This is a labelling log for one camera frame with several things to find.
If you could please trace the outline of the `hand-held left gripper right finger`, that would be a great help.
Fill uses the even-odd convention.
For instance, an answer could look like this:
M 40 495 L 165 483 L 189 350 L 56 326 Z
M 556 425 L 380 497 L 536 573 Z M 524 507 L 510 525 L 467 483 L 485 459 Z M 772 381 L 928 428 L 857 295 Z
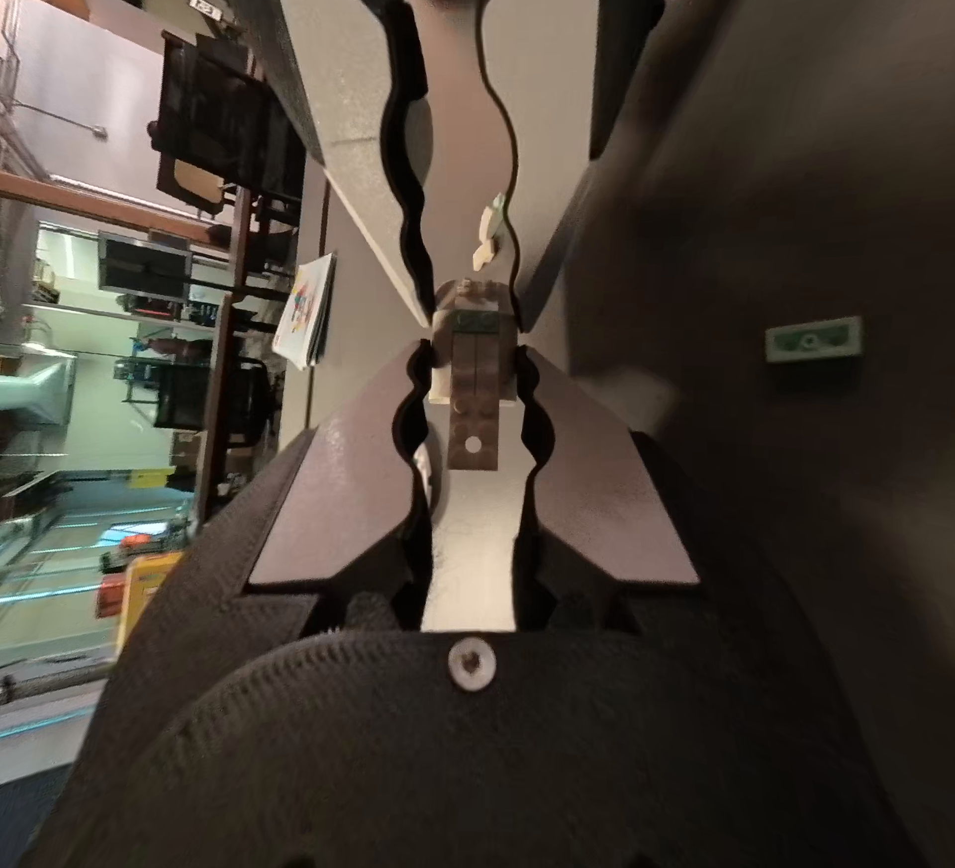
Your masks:
M 537 350 L 519 347 L 520 439 L 534 466 L 513 553 L 513 607 L 591 611 L 701 584 L 627 424 Z

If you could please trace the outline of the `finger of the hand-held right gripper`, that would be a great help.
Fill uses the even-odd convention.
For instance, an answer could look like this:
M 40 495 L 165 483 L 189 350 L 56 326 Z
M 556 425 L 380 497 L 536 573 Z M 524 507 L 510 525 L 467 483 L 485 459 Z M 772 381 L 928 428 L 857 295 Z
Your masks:
M 431 324 L 407 256 L 410 207 L 388 175 L 394 73 L 383 19 L 362 0 L 279 0 L 331 186 L 418 325 Z
M 480 19 L 486 84 L 512 144 L 503 217 L 520 329 L 546 305 L 567 245 L 560 227 L 590 162 L 600 0 L 488 0 Z

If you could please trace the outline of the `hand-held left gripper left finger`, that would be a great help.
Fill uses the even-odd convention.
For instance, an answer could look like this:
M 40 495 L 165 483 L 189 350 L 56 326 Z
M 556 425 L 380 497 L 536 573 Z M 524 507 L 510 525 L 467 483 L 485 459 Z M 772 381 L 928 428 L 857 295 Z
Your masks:
M 254 594 L 315 591 L 344 610 L 362 592 L 423 611 L 434 572 L 427 475 L 433 351 L 413 341 L 314 431 L 249 573 Z

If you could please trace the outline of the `white brick plate with bracket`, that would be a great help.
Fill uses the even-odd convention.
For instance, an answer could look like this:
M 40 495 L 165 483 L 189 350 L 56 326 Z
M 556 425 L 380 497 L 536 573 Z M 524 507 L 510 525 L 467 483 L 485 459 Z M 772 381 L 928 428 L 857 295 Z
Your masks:
M 449 408 L 450 470 L 497 470 L 500 407 L 517 399 L 518 336 L 507 285 L 457 279 L 438 289 L 429 400 Z

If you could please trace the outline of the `green printed brick tile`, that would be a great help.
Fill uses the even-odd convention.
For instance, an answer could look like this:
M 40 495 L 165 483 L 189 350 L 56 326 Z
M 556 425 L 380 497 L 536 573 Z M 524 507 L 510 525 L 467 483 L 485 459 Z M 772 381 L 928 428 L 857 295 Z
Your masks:
M 854 359 L 863 355 L 863 343 L 864 322 L 858 315 L 778 325 L 765 331 L 764 360 L 782 365 Z

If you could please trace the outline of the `colourful toy set box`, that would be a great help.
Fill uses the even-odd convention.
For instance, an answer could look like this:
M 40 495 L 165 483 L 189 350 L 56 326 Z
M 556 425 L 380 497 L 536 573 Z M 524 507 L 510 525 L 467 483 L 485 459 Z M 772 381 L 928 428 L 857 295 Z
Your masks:
M 96 588 L 98 619 L 118 618 L 113 659 L 118 659 L 145 609 L 185 551 L 149 553 L 129 559 L 121 572 L 106 574 Z

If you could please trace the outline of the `black mesh office chair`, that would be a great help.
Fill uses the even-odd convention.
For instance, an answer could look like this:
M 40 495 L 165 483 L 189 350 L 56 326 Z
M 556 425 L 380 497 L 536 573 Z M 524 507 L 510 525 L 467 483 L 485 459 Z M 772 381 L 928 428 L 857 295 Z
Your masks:
M 202 38 L 191 44 L 163 30 L 157 118 L 147 125 L 161 157 L 209 173 L 226 185 L 298 207 L 305 149 L 280 99 L 228 55 L 240 47 Z

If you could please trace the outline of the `dark wooden desk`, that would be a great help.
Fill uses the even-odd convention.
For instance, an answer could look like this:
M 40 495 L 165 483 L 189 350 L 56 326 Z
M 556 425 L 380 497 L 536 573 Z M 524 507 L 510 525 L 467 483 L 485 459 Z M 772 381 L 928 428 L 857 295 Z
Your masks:
M 154 207 L 110 200 L 101 195 L 1 173 L 1 197 L 31 206 L 48 208 L 74 217 L 85 217 L 124 231 L 160 232 L 187 244 L 210 246 L 208 229 L 197 220 L 176 217 Z M 224 291 L 222 307 L 214 329 L 210 375 L 204 419 L 205 438 L 197 462 L 197 478 L 193 517 L 203 527 L 221 503 L 218 485 L 224 480 L 225 456 L 229 445 L 227 428 L 227 390 L 234 362 L 237 360 L 236 337 L 239 319 L 235 300 L 248 293 L 246 253 L 251 226 L 253 197 L 240 188 L 233 205 L 232 235 L 228 251 L 229 283 Z

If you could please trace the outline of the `instruction booklet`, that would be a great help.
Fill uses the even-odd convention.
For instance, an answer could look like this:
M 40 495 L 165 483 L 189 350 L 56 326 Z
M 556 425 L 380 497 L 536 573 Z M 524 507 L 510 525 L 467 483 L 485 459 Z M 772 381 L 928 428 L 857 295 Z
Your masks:
M 272 336 L 272 351 L 300 372 L 324 354 L 336 264 L 337 255 L 331 252 L 297 267 Z

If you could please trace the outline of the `black monitor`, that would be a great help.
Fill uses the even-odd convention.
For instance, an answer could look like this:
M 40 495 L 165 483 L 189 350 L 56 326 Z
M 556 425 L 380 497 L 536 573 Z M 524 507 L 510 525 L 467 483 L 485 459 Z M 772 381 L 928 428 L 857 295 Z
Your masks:
M 192 287 L 192 254 L 100 230 L 97 286 L 136 297 L 185 303 Z

